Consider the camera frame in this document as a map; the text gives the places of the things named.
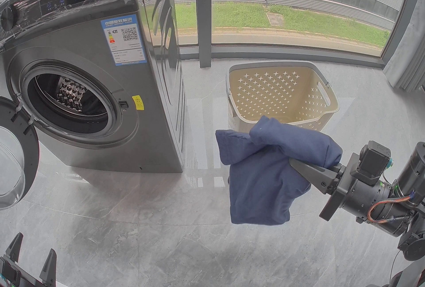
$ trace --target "orange cable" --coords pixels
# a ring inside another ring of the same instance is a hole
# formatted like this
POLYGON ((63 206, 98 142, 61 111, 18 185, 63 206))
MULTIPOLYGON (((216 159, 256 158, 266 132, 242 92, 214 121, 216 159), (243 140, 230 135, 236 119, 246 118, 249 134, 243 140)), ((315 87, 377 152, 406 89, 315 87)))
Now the orange cable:
POLYGON ((410 200, 410 196, 401 197, 400 199, 392 199, 392 200, 386 199, 386 200, 379 201, 378 203, 374 204, 373 206, 371 206, 369 208, 368 220, 372 223, 379 223, 379 224, 387 223, 388 221, 390 221, 390 219, 389 220, 374 220, 374 219, 372 219, 371 214, 372 214, 373 210, 376 208, 376 206, 381 205, 381 204, 385 204, 385 203, 401 203, 401 202, 405 202, 405 201, 408 201, 408 200, 410 200))

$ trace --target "gray washing machine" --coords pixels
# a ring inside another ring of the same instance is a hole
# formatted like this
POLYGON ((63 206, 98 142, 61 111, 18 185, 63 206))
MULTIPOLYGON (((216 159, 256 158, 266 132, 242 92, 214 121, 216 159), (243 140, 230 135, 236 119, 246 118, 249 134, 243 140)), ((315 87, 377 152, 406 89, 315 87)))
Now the gray washing machine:
POLYGON ((0 106, 22 112, 19 132, 35 126, 69 166, 182 172, 174 0, 9 0, 0 12, 0 106))

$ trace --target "beige laundry basket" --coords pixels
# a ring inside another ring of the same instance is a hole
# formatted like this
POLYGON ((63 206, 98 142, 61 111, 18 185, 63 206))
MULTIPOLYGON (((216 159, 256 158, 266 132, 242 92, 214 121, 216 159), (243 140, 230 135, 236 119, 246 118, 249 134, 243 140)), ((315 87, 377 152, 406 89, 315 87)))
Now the beige laundry basket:
POLYGON ((231 129, 249 132, 261 116, 322 130, 339 110, 331 85, 309 61, 261 61, 229 69, 231 129))

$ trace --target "washing machine door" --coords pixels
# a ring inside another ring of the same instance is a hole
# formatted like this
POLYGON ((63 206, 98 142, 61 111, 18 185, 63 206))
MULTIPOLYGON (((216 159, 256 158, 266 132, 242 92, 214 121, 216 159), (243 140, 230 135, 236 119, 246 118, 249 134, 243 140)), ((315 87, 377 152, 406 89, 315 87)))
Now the washing machine door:
POLYGON ((18 203, 37 173, 40 147, 29 114, 0 96, 0 210, 18 203))

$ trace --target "gray curtain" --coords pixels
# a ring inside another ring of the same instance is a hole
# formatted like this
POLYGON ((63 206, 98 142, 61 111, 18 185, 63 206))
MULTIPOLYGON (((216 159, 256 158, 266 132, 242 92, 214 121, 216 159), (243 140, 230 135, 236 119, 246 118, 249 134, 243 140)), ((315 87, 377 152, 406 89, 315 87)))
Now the gray curtain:
POLYGON ((393 88, 407 92, 425 84, 425 0, 418 0, 406 32, 384 68, 393 88))

